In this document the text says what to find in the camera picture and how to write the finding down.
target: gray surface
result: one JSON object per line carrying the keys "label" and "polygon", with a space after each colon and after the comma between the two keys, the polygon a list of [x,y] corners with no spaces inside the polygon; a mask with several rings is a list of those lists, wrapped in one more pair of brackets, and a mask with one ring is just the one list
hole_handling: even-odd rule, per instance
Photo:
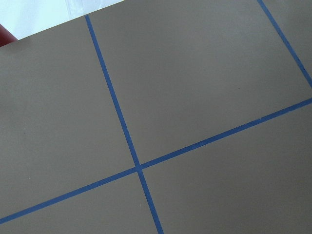
{"label": "gray surface", "polygon": [[166,234],[312,233],[312,107],[144,170]]}
{"label": "gray surface", "polygon": [[141,163],[311,97],[256,1],[127,0],[90,17]]}
{"label": "gray surface", "polygon": [[2,234],[156,234],[137,174],[0,225]]}
{"label": "gray surface", "polygon": [[312,74],[312,1],[264,0],[306,70]]}
{"label": "gray surface", "polygon": [[84,18],[0,48],[0,217],[134,166]]}

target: blue grid line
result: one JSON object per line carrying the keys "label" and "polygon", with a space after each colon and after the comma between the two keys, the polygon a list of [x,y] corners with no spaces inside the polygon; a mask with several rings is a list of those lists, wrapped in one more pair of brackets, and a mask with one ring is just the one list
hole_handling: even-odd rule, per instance
{"label": "blue grid line", "polygon": [[274,112],[272,114],[269,114],[267,116],[258,118],[258,119],[254,120],[254,121],[249,122],[249,123],[245,123],[245,124],[240,125],[240,126],[238,126],[236,128],[230,129],[228,131],[225,131],[225,132],[220,133],[218,135],[212,136],[212,137],[207,138],[205,140],[199,141],[199,142],[194,143],[192,145],[186,146],[186,147],[184,147],[182,149],[176,150],[176,151],[171,152],[169,154],[166,154],[164,156],[161,156],[161,157],[155,158],[155,159],[153,159],[151,161],[145,162],[145,163],[142,164],[142,168],[145,169],[147,167],[151,167],[151,166],[156,165],[156,164],[158,164],[160,162],[169,160],[169,159],[171,159],[173,157],[176,157],[176,156],[181,155],[183,153],[186,153],[186,152],[189,152],[191,150],[197,149],[197,148],[199,148],[201,146],[207,145],[207,144],[212,143],[214,141],[223,139],[223,138],[228,137],[230,135],[233,135],[235,133],[238,133],[238,132],[241,132],[241,131],[246,130],[248,128],[254,127],[254,126],[256,126],[256,125],[258,125],[260,123],[266,122],[266,121],[268,121],[270,119],[276,118],[276,117],[281,116],[283,114],[286,114],[286,113],[288,113],[290,111],[297,110],[297,109],[299,109],[301,107],[304,107],[306,105],[309,105],[311,103],[312,103],[312,98],[307,99],[305,101],[302,101],[302,102],[297,103],[295,105],[289,106],[289,107],[287,107],[285,109],[282,109],[280,111],[276,111],[276,112]]}
{"label": "blue grid line", "polygon": [[259,5],[261,6],[262,10],[264,11],[264,13],[267,15],[267,17],[269,18],[271,24],[273,25],[273,27],[275,28],[275,30],[277,31],[277,33],[279,34],[279,36],[281,37],[282,41],[284,42],[285,46],[287,47],[288,51],[290,52],[290,54],[292,55],[293,59],[295,60],[295,62],[297,63],[298,67],[300,68],[302,74],[304,75],[304,77],[306,78],[307,82],[309,83],[309,85],[312,87],[312,79],[309,75],[309,73],[307,72],[307,70],[305,69],[305,67],[303,66],[302,62],[300,61],[298,55],[296,54],[295,50],[293,49],[293,47],[291,46],[291,44],[289,43],[289,41],[287,40],[287,38],[285,37],[284,33],[282,32],[282,30],[280,29],[280,27],[278,26],[277,22],[275,21],[275,19],[273,18],[272,14],[270,13],[270,11],[268,10],[268,8],[266,7],[266,5],[264,4],[264,2],[262,0],[257,0],[257,2],[259,3]]}
{"label": "blue grid line", "polygon": [[133,162],[134,162],[134,164],[136,166],[136,171],[137,171],[138,177],[140,179],[140,182],[141,182],[141,185],[142,185],[142,188],[143,188],[143,191],[144,191],[144,194],[145,194],[148,206],[150,208],[150,211],[151,211],[151,214],[152,214],[155,226],[157,228],[158,233],[159,234],[163,234],[164,232],[163,232],[163,229],[162,229],[162,226],[161,226],[161,223],[160,223],[160,220],[159,220],[159,217],[158,217],[158,214],[157,214],[157,211],[156,211],[156,208],[155,208],[155,205],[154,205],[154,202],[153,202],[150,190],[149,190],[149,188],[147,186],[146,179],[144,177],[141,164],[140,164],[140,162],[138,160],[137,153],[136,153],[136,150],[135,150],[134,145],[132,143],[132,140],[131,140],[131,137],[130,137],[130,133],[129,133],[129,130],[128,130],[128,127],[127,127],[127,124],[126,124],[126,121],[125,121],[125,119],[123,117],[123,114],[122,114],[119,102],[117,100],[117,96],[116,96],[115,91],[114,91],[114,87],[113,87],[111,79],[109,77],[109,73],[107,71],[107,68],[106,68],[106,65],[105,65],[105,61],[104,61],[102,52],[101,52],[101,50],[99,48],[98,40],[97,40],[97,37],[96,37],[95,32],[93,30],[92,23],[91,23],[90,18],[89,18],[88,15],[86,15],[85,18],[86,18],[87,25],[88,25],[88,28],[89,28],[89,32],[90,32],[90,35],[91,35],[91,38],[92,38],[92,41],[93,41],[93,44],[94,44],[94,48],[95,48],[95,50],[97,52],[98,60],[99,60],[100,65],[102,67],[102,71],[103,71],[103,74],[104,74],[104,77],[105,77],[105,80],[106,80],[109,92],[111,94],[111,97],[112,97],[112,100],[113,100],[113,103],[114,103],[114,106],[115,106],[115,110],[117,112],[117,115],[118,115],[118,118],[119,118],[122,130],[123,130],[123,133],[124,133],[124,135],[126,137],[126,140],[127,140],[127,143],[128,143],[128,147],[129,147],[129,150],[130,150]]}
{"label": "blue grid line", "polygon": [[86,186],[81,187],[79,189],[73,190],[73,191],[71,191],[69,193],[63,194],[61,196],[57,196],[57,197],[52,198],[52,199],[50,199],[48,201],[45,201],[43,203],[37,204],[37,205],[29,207],[29,208],[27,208],[25,210],[22,210],[22,211],[14,213],[14,214],[8,215],[6,217],[3,217],[3,218],[0,219],[0,224],[6,223],[6,222],[11,221],[13,219],[16,219],[16,218],[19,218],[21,216],[27,215],[29,213],[35,212],[37,210],[41,210],[41,209],[43,209],[45,207],[48,207],[48,206],[56,204],[56,203],[58,203],[60,201],[69,199],[69,198],[71,198],[73,196],[79,195],[79,194],[84,193],[86,191],[89,191],[91,189],[95,189],[95,188],[97,188],[99,186],[102,186],[104,184],[107,184],[107,183],[112,182],[114,180],[120,179],[122,177],[125,177],[125,176],[130,175],[130,174],[135,173],[135,172],[136,172],[136,169],[133,167],[133,168],[128,169],[126,171],[117,173],[117,174],[112,175],[110,177],[107,177],[105,179],[99,180],[97,182],[94,182],[92,184],[86,185]]}

